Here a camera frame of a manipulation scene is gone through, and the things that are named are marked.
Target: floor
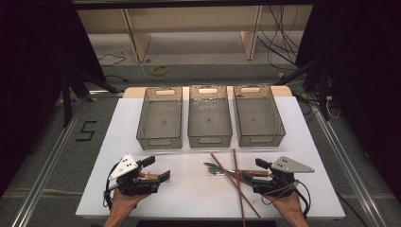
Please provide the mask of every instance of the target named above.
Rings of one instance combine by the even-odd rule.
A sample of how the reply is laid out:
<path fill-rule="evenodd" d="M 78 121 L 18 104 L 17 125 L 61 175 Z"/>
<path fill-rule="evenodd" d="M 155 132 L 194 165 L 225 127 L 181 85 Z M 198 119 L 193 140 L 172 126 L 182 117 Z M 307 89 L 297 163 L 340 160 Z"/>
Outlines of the floor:
<path fill-rule="evenodd" d="M 258 35 L 266 41 L 264 34 Z M 265 35 L 272 39 L 274 33 Z M 290 37 L 298 44 L 302 32 L 293 31 Z M 246 61 L 237 32 L 153 34 L 146 59 L 140 65 L 133 58 L 128 36 L 90 35 L 90 39 L 108 82 L 121 89 L 205 81 L 225 81 L 228 84 L 275 82 L 294 69 L 277 55 L 268 58 L 267 48 L 260 41 L 253 60 Z M 286 69 L 277 69 L 271 64 Z M 152 75 L 154 65 L 167 65 L 168 73 L 162 78 Z M 302 94 L 304 78 L 299 77 L 288 84 L 293 94 Z M 34 152 L 26 157 L 0 200 L 0 226 L 11 226 L 14 221 L 26 226 L 103 223 L 103 219 L 77 217 L 75 211 L 121 94 L 105 93 L 91 83 L 87 86 L 92 94 L 85 100 L 73 98 L 75 118 L 68 127 L 62 127 L 62 103 L 55 104 Z M 314 94 L 309 94 L 309 98 L 314 98 Z M 357 216 L 361 216 L 368 226 L 401 226 L 401 205 L 369 158 L 364 156 L 363 146 L 349 127 L 346 115 L 337 116 L 338 108 L 331 108 L 332 115 L 326 122 L 310 101 L 300 99 L 299 105 L 346 213 L 346 218 L 341 220 L 311 219 L 308 221 L 310 226 L 364 226 Z M 88 136 L 81 133 L 85 122 L 85 130 L 95 133 L 90 141 L 80 142 L 79 139 Z M 35 190 L 39 184 L 43 189 Z M 38 193 L 36 200 L 29 200 L 33 191 Z M 136 226 L 136 223 L 137 220 L 128 220 L 124 226 Z M 282 220 L 277 220 L 276 224 L 287 226 Z"/>

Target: white table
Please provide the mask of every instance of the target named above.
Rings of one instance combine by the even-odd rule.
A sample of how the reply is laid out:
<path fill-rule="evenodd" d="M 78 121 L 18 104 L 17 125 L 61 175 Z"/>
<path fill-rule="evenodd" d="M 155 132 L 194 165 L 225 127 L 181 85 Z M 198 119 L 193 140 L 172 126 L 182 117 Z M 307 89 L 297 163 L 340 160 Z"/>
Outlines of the white table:
<path fill-rule="evenodd" d="M 115 108 L 113 119 L 97 157 L 93 172 L 80 201 L 77 216 L 85 218 L 106 218 L 109 209 L 103 207 L 103 191 L 112 166 L 127 153 L 135 160 L 156 156 L 156 163 L 144 169 L 145 172 L 163 173 L 171 170 L 171 178 L 162 183 L 159 192 L 141 201 L 131 213 L 138 219 L 241 219 L 236 189 L 224 176 L 207 172 L 205 162 L 214 163 L 214 153 L 224 167 L 234 169 L 232 149 L 237 152 L 238 167 L 241 169 L 263 170 L 254 163 L 255 158 L 268 162 L 285 155 L 302 164 L 313 167 L 314 173 L 296 173 L 295 178 L 309 189 L 312 206 L 309 218 L 337 219 L 345 214 L 324 169 L 322 160 L 313 143 L 295 97 L 275 98 L 278 110 L 286 128 L 286 136 L 278 148 L 240 148 L 236 139 L 233 102 L 230 99 L 233 139 L 230 148 L 190 148 L 187 138 L 188 96 L 183 96 L 183 148 L 167 150 L 142 150 L 136 140 L 142 98 L 121 98 Z M 266 206 L 259 194 L 243 184 L 242 191 L 263 219 L 281 218 L 275 208 Z M 305 189 L 298 189 L 305 195 Z M 245 217 L 258 219 L 244 201 Z"/>

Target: black cable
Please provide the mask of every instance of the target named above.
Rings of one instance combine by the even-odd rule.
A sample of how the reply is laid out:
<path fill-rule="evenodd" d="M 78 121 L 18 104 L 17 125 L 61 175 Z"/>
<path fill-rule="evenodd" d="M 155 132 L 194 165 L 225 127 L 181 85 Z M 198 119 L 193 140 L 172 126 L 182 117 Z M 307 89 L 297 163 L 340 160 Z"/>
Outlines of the black cable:
<path fill-rule="evenodd" d="M 119 77 L 119 76 L 117 76 L 117 75 L 106 75 L 106 76 L 104 76 L 104 77 L 105 77 L 105 78 L 108 78 L 108 77 L 119 78 L 119 79 L 122 79 L 122 80 L 124 80 L 124 81 L 128 82 L 128 80 L 127 80 L 127 79 L 123 79 L 123 78 L 121 78 L 121 77 Z"/>
<path fill-rule="evenodd" d="M 310 106 L 315 106 L 315 107 L 319 107 L 320 106 L 319 105 L 319 100 L 310 99 L 310 98 L 304 98 L 304 97 L 302 97 L 302 96 L 300 96 L 298 94 L 293 94 L 293 95 L 297 98 L 298 101 L 306 103 L 306 104 L 308 104 Z"/>
<path fill-rule="evenodd" d="M 298 5 L 297 5 L 297 11 L 295 12 L 295 19 L 294 19 L 294 22 L 293 22 L 292 25 L 291 25 L 291 29 L 289 30 L 289 33 L 292 32 L 292 29 L 294 28 L 295 22 L 297 21 L 298 9 L 299 9 L 299 7 L 300 7 L 300 5 L 298 4 Z"/>
<path fill-rule="evenodd" d="M 302 113 L 302 115 L 309 115 L 310 113 L 312 113 L 312 108 L 310 107 L 310 105 L 309 105 L 309 103 L 307 101 L 304 101 L 302 98 L 298 98 L 298 97 L 296 97 L 296 98 L 301 103 L 305 103 L 306 106 L 308 107 L 308 111 L 306 113 Z"/>
<path fill-rule="evenodd" d="M 363 220 L 362 216 L 354 209 L 354 207 L 342 195 L 340 195 L 339 192 L 336 191 L 336 195 L 354 212 L 360 222 L 362 222 L 363 226 L 368 227 L 368 224 Z"/>
<path fill-rule="evenodd" d="M 272 15 L 272 17 L 273 17 L 273 19 L 274 19 L 274 22 L 275 22 L 275 24 L 276 24 L 276 26 L 277 26 L 276 32 L 278 32 L 278 30 L 280 30 L 280 32 L 282 33 L 282 36 L 283 36 L 283 42 L 284 42 L 284 44 L 287 43 L 287 44 L 288 44 L 288 47 L 292 50 L 291 44 L 288 42 L 288 40 L 289 40 L 295 47 L 297 47 L 297 48 L 299 49 L 299 46 L 298 46 L 297 44 L 295 44 L 295 43 L 290 39 L 290 37 L 287 35 L 287 33 L 284 31 L 284 28 L 283 28 L 284 7 L 281 6 L 281 7 L 279 8 L 279 11 L 281 12 L 281 15 L 280 15 L 280 23 L 277 21 L 276 17 L 274 16 L 274 13 L 273 13 L 273 11 L 272 11 L 272 9 L 271 9 L 271 6 L 269 6 L 269 8 L 270 8 L 271 15 Z"/>
<path fill-rule="evenodd" d="M 280 54 L 279 52 L 277 52 L 275 49 L 273 49 L 273 48 L 271 48 L 270 46 L 268 46 L 267 44 L 265 44 L 265 43 L 260 39 L 259 36 L 256 36 L 256 37 L 257 37 L 257 39 L 258 39 L 268 50 L 274 52 L 274 54 L 280 56 L 281 58 L 283 58 L 284 60 L 288 61 L 289 63 L 294 64 L 294 62 L 293 62 L 292 60 L 289 60 L 288 58 L 286 58 L 285 56 L 283 56 L 282 54 Z"/>
<path fill-rule="evenodd" d="M 273 42 L 269 39 L 269 37 L 265 34 L 264 31 L 262 31 L 262 34 L 263 34 L 263 36 L 264 36 L 269 42 L 271 42 L 271 44 L 273 44 L 275 47 L 280 48 L 280 49 L 282 49 L 282 50 L 287 50 L 287 49 L 283 48 L 282 46 L 273 43 Z"/>
<path fill-rule="evenodd" d="M 117 168 L 118 163 L 115 164 L 112 168 L 112 170 L 110 170 L 109 175 L 107 176 L 107 181 L 106 181 L 106 189 L 103 192 L 103 206 L 106 207 L 106 205 L 104 204 L 104 201 L 107 203 L 107 206 L 109 207 L 109 210 L 112 210 L 112 205 L 113 205 L 113 200 L 112 197 L 110 196 L 111 190 L 109 189 L 109 177 L 110 175 L 113 173 L 113 171 Z"/>
<path fill-rule="evenodd" d="M 273 63 L 271 62 L 269 50 L 275 52 L 276 54 L 278 54 L 275 50 L 273 50 L 273 49 L 271 48 L 271 45 L 273 44 L 274 38 L 277 36 L 277 33 L 278 33 L 278 29 L 276 29 L 276 31 L 275 31 L 275 33 L 274 33 L 274 36 L 273 36 L 272 40 L 270 41 L 269 46 L 267 46 L 266 44 L 264 44 L 264 43 L 262 42 L 262 44 L 264 44 L 265 47 L 268 49 L 268 62 L 269 62 L 269 64 L 270 64 L 271 66 L 273 66 L 274 68 L 280 69 L 280 70 L 296 71 L 296 70 L 292 70 L 292 69 L 287 69 L 287 68 L 279 67 L 279 66 L 277 66 L 277 65 L 275 65 L 275 64 L 273 64 Z"/>
<path fill-rule="evenodd" d="M 122 62 L 122 61 L 124 61 L 126 59 L 126 57 L 116 56 L 116 55 L 112 55 L 112 54 L 106 54 L 106 55 L 103 55 L 103 57 L 99 58 L 98 60 L 103 60 L 107 56 L 112 56 L 112 57 L 119 58 L 119 59 L 122 59 L 122 60 L 116 61 L 116 62 L 114 62 L 112 64 L 104 64 L 103 66 L 113 66 L 113 65 L 118 64 L 118 63 L 120 63 L 120 62 Z"/>
<path fill-rule="evenodd" d="M 273 15 L 273 19 L 274 19 L 274 21 L 276 22 L 276 25 L 277 25 L 279 28 L 280 28 L 280 26 L 281 26 L 280 32 L 281 32 L 281 35 L 282 35 L 282 38 L 283 38 L 284 46 L 286 46 L 286 44 L 288 44 L 289 49 L 293 52 L 292 47 L 291 47 L 291 44 L 288 42 L 288 40 L 289 40 L 292 44 L 294 44 L 297 48 L 299 48 L 299 47 L 290 39 L 290 37 L 289 37 L 289 36 L 287 35 L 287 33 L 284 31 L 284 22 L 283 22 L 284 6 L 283 6 L 283 5 L 280 7 L 280 12 L 281 12 L 281 14 L 280 14 L 280 23 L 277 24 L 277 20 L 275 20 L 274 15 Z"/>
<path fill-rule="evenodd" d="M 262 195 L 261 200 L 262 200 L 263 204 L 265 204 L 265 205 L 271 205 L 271 204 L 274 203 L 278 198 L 281 198 L 281 196 L 283 196 L 284 194 L 286 194 L 289 190 L 294 190 L 294 184 L 289 184 L 289 185 L 284 186 L 284 187 L 282 187 L 282 188 L 279 188 L 279 189 L 276 189 L 276 190 L 272 190 L 272 191 L 270 191 L 270 192 L 267 192 L 267 193 L 265 193 L 265 194 Z M 271 193 L 273 193 L 273 192 L 279 192 L 279 191 L 283 191 L 283 192 L 280 193 L 278 196 L 276 196 L 276 197 L 274 198 L 273 201 L 271 201 L 271 202 L 269 202 L 269 203 L 265 203 L 265 201 L 263 200 L 263 199 L 265 198 L 265 196 L 268 196 L 269 194 L 271 194 Z"/>
<path fill-rule="evenodd" d="M 306 124 L 307 124 L 307 122 L 310 121 L 310 119 L 312 119 L 312 117 L 313 117 L 318 111 L 319 111 L 319 109 L 318 109 L 317 111 L 315 111 L 315 113 L 313 113 L 313 115 L 311 115 L 311 116 L 309 117 L 309 119 L 306 120 Z"/>
<path fill-rule="evenodd" d="M 295 189 L 295 192 L 298 194 L 298 196 L 300 196 L 301 200 L 303 200 L 306 205 L 306 208 L 304 210 L 304 218 L 306 219 L 307 218 L 306 215 L 309 212 L 310 207 L 312 206 L 312 199 L 310 198 L 310 193 L 309 193 L 309 190 L 307 189 L 306 185 L 304 185 L 304 183 L 302 183 L 300 181 L 298 181 L 298 183 L 300 183 L 306 189 L 307 196 L 309 197 L 309 203 L 307 203 L 305 197 L 298 191 L 298 189 Z"/>

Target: hand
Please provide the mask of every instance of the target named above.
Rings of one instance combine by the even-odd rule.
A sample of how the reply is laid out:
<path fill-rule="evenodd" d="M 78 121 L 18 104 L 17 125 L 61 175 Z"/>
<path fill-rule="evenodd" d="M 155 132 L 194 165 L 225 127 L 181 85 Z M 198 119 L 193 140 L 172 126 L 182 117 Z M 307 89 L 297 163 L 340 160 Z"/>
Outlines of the hand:
<path fill-rule="evenodd" d="M 296 192 L 292 192 L 288 197 L 275 198 L 266 196 L 271 201 L 277 211 L 292 227 L 308 226 L 302 212 L 300 198 Z"/>
<path fill-rule="evenodd" d="M 139 176 L 145 177 L 145 174 L 140 172 Z M 112 210 L 103 226 L 120 226 L 131 213 L 131 211 L 136 207 L 138 202 L 148 196 L 149 194 L 140 196 L 126 196 L 123 195 L 117 187 L 114 190 Z"/>

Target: gray carpet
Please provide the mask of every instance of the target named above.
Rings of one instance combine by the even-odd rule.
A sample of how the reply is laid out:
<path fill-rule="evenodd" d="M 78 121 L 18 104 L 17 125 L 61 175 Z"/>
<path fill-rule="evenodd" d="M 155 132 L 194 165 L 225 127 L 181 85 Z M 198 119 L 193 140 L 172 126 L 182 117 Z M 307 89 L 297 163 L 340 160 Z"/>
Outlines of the gray carpet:
<path fill-rule="evenodd" d="M 151 74 L 151 65 L 144 65 L 150 77 L 160 77 Z M 132 86 L 184 86 L 193 81 L 205 83 L 225 83 L 227 85 L 240 83 L 274 83 L 278 80 L 277 70 L 267 65 L 170 65 L 165 80 L 179 80 L 179 82 L 165 82 L 156 79 L 147 79 L 143 76 L 139 66 L 103 67 L 105 75 L 117 75 L 119 78 L 107 77 L 108 82 L 117 88 L 125 89 Z M 90 90 L 98 90 L 94 84 L 88 83 Z M 293 92 L 301 92 L 301 83 L 292 81 L 289 85 Z M 90 226 L 92 223 L 101 225 L 103 220 L 88 220 L 75 216 L 81 194 L 92 172 L 97 154 L 106 134 L 117 97 L 100 96 L 96 102 L 86 102 L 77 123 L 68 138 L 68 142 L 61 157 L 50 176 L 39 203 L 29 220 L 28 226 Z M 308 107 L 300 102 L 304 113 Z M 307 114 L 305 120 L 312 134 L 316 147 L 322 157 L 327 174 L 336 189 L 357 212 L 367 221 L 353 188 L 341 170 L 339 162 L 331 149 L 316 115 Z M 77 141 L 89 138 L 89 134 L 80 133 L 87 121 L 86 130 L 95 131 L 91 141 Z M 8 192 L 0 200 L 0 225 L 10 226 L 18 208 L 24 201 L 27 190 L 35 183 L 46 161 L 48 154 L 55 145 L 61 133 L 63 123 L 62 105 L 58 103 L 48 119 L 43 132 L 38 139 L 34 152 L 26 157 L 23 166 L 9 186 Z M 389 226 L 401 226 L 401 206 L 375 171 L 372 162 L 363 155 L 363 147 L 346 120 L 346 116 L 339 119 L 330 119 L 336 133 L 346 148 L 348 155 L 357 168 L 363 182 L 372 193 L 382 215 Z M 309 220 L 311 226 L 362 226 L 361 222 L 345 204 L 343 205 L 347 217 L 336 221 Z M 128 220 L 124 226 L 135 226 L 135 220 Z M 287 226 L 283 221 L 277 221 L 277 226 Z"/>

